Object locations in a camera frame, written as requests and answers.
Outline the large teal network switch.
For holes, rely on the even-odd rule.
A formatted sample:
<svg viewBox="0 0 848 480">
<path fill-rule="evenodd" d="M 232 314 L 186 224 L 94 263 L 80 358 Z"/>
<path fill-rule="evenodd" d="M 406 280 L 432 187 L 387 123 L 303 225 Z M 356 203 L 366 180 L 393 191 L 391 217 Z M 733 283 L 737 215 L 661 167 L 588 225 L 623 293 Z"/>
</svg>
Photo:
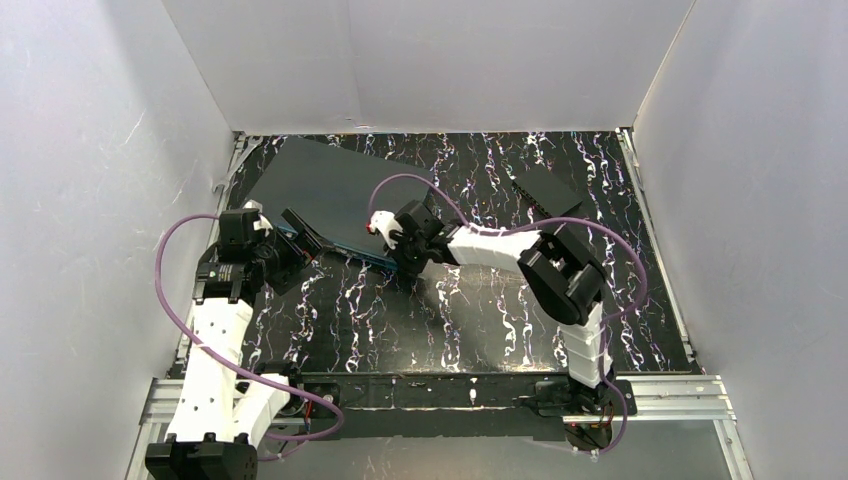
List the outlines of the large teal network switch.
<svg viewBox="0 0 848 480">
<path fill-rule="evenodd" d="M 294 137 L 283 142 L 247 198 L 282 230 L 293 230 L 282 216 L 290 208 L 337 252 L 395 270 L 384 241 L 368 234 L 366 224 L 375 186 L 399 173 L 434 179 L 424 168 Z"/>
</svg>

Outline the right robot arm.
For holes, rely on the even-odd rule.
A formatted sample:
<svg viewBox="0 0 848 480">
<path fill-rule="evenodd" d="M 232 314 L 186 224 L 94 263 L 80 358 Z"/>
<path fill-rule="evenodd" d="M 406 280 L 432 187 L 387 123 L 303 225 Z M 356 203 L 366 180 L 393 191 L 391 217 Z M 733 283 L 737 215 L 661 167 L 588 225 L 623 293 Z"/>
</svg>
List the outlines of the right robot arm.
<svg viewBox="0 0 848 480">
<path fill-rule="evenodd" d="M 563 224 L 509 233 L 460 220 L 445 222 L 419 201 L 399 212 L 378 210 L 368 223 L 401 272 L 430 263 L 476 265 L 523 276 L 536 303 L 561 326 L 569 376 L 588 388 L 606 380 L 612 362 L 602 347 L 606 275 Z"/>
</svg>

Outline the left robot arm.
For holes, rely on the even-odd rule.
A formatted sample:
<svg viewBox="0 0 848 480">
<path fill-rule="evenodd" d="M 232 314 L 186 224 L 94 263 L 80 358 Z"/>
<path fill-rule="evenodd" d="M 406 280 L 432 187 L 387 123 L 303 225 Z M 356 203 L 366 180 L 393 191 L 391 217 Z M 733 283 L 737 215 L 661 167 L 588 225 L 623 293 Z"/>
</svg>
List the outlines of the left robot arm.
<svg viewBox="0 0 848 480">
<path fill-rule="evenodd" d="M 146 449 L 144 464 L 155 479 L 257 476 L 258 446 L 293 388 L 287 367 L 260 374 L 242 369 L 242 342 L 261 291 L 282 294 L 299 285 L 303 270 L 328 246 L 295 211 L 282 216 L 293 234 L 273 226 L 255 202 L 217 216 L 218 236 L 197 263 L 189 323 L 167 304 L 162 268 L 155 268 L 157 296 L 192 343 L 165 438 Z"/>
</svg>

